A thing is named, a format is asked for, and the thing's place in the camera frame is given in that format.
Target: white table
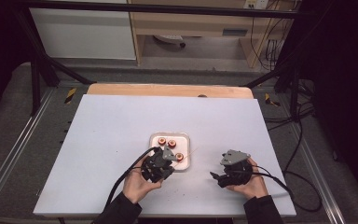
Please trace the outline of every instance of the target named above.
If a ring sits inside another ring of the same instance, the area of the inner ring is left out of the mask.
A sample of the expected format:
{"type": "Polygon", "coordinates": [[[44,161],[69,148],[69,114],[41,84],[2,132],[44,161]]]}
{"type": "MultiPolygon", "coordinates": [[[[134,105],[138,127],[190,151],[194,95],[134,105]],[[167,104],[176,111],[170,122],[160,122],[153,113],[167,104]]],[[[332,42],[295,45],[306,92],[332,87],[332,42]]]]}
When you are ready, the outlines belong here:
{"type": "MultiPolygon", "coordinates": [[[[141,217],[244,217],[244,198],[209,174],[223,173],[219,162],[228,149],[250,153],[284,183],[257,100],[84,95],[34,213],[98,216],[118,177],[156,132],[187,133],[197,151],[185,172],[173,173],[140,202],[141,217]]],[[[265,180],[280,214],[295,216],[287,192],[265,180]]]]}

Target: hand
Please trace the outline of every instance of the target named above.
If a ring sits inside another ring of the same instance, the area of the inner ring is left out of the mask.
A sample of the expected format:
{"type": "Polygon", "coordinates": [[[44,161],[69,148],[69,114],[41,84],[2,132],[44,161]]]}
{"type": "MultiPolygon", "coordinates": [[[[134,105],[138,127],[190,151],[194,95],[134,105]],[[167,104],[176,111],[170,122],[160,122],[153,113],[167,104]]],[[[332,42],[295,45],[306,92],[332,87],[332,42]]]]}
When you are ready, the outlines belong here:
{"type": "Polygon", "coordinates": [[[123,193],[132,203],[140,202],[151,190],[161,188],[163,179],[160,179],[157,183],[151,183],[142,176],[142,171],[139,167],[142,166],[146,157],[143,157],[135,164],[134,167],[138,168],[132,169],[124,180],[123,193]]]}
{"type": "MultiPolygon", "coordinates": [[[[251,158],[249,158],[248,161],[252,164],[253,172],[258,173],[257,163],[251,158]]],[[[247,200],[269,195],[262,175],[252,175],[249,182],[245,185],[229,185],[226,186],[226,189],[243,194],[247,200]]]]}

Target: sleeve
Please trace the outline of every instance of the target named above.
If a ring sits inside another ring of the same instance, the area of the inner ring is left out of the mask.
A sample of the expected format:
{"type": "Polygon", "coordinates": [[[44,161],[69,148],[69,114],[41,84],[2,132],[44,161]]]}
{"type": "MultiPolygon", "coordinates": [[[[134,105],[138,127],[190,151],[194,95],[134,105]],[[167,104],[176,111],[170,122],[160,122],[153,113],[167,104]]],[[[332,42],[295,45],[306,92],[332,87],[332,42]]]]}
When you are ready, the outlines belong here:
{"type": "Polygon", "coordinates": [[[249,224],[283,223],[281,215],[270,195],[254,197],[243,205],[249,224]]]}
{"type": "Polygon", "coordinates": [[[141,214],[142,207],[133,204],[121,192],[92,222],[94,224],[132,224],[141,214]]]}

